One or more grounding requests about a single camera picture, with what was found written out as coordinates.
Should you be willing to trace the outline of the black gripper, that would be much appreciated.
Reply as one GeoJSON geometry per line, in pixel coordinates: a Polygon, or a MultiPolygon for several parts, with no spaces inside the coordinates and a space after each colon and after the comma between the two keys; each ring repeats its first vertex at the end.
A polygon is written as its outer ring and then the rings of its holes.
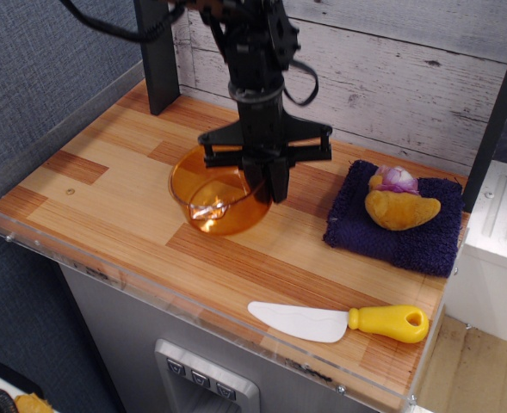
{"type": "Polygon", "coordinates": [[[283,91],[230,88],[238,120],[198,138],[206,166],[243,169],[253,198],[260,203],[272,199],[281,203],[288,197],[289,168],[297,163],[331,159],[332,128],[288,114],[283,91]],[[268,166],[270,191],[263,166],[268,166]]]}

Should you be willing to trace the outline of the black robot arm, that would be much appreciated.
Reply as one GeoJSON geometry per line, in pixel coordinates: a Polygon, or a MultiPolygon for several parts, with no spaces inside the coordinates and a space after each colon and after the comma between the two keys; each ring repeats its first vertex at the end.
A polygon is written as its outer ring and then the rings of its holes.
{"type": "Polygon", "coordinates": [[[273,202],[288,197],[289,171],[298,162],[331,159],[329,125],[288,114],[283,73],[308,65],[294,59],[298,28],[281,1],[186,1],[199,12],[230,75],[228,91],[238,120],[198,139],[207,167],[236,166],[256,187],[265,183],[273,202]]]}

